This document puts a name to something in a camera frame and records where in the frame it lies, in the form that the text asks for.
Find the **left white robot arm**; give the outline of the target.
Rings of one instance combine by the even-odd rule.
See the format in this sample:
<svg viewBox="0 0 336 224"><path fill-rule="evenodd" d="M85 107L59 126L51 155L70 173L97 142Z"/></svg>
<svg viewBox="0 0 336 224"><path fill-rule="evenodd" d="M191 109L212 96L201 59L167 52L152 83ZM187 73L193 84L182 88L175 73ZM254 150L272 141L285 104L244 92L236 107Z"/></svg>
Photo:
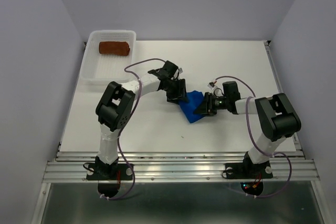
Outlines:
<svg viewBox="0 0 336 224"><path fill-rule="evenodd" d="M106 179L113 178L117 172L118 142L122 130L130 120L139 104L140 98L146 94L164 91L168 103L187 102L185 79L180 78L181 68L170 61L164 61L161 68L149 70L139 76L130 68L146 60L125 67L124 71L134 75L135 80L126 83L110 82L98 105L96 115L100 123L100 148L95 159L99 173Z"/></svg>

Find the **brown towel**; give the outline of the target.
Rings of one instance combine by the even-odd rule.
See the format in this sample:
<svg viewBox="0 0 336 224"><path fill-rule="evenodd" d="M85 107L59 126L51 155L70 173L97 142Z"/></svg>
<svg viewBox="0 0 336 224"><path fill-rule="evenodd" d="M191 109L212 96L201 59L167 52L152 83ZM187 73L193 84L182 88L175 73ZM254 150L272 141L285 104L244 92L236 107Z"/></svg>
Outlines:
<svg viewBox="0 0 336 224"><path fill-rule="evenodd" d="M98 49L102 55L126 57L130 53L130 46L126 41L102 41Z"/></svg>

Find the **blue towel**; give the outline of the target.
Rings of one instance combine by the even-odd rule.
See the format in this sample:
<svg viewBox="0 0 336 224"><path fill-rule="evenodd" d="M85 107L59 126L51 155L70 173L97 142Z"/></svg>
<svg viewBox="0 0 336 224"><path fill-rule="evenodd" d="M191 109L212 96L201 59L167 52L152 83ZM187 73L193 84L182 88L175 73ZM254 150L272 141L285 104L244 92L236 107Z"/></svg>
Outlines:
<svg viewBox="0 0 336 224"><path fill-rule="evenodd" d="M187 94L188 102L179 101L178 104L184 113L189 123L195 123L202 119L204 116L200 114L194 114L196 108L202 103L204 95L200 91L192 91Z"/></svg>

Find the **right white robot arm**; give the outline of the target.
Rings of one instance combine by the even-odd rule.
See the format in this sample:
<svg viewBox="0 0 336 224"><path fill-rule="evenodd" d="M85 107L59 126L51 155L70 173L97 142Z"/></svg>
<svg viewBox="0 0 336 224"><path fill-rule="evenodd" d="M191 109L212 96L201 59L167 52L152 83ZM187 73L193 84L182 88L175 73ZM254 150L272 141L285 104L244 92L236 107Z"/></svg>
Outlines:
<svg viewBox="0 0 336 224"><path fill-rule="evenodd" d="M218 96L216 86L213 92L206 92L200 105L193 111L196 115L213 116L218 110L246 116L247 130L253 147L245 154L241 170L244 175L253 177L265 167L271 157L276 154L278 146L285 139L292 137L301 129L301 121L288 97L284 93L274 94L271 97L241 98L238 85L235 81L223 83L223 94ZM261 135L254 140L249 115L258 116Z"/></svg>

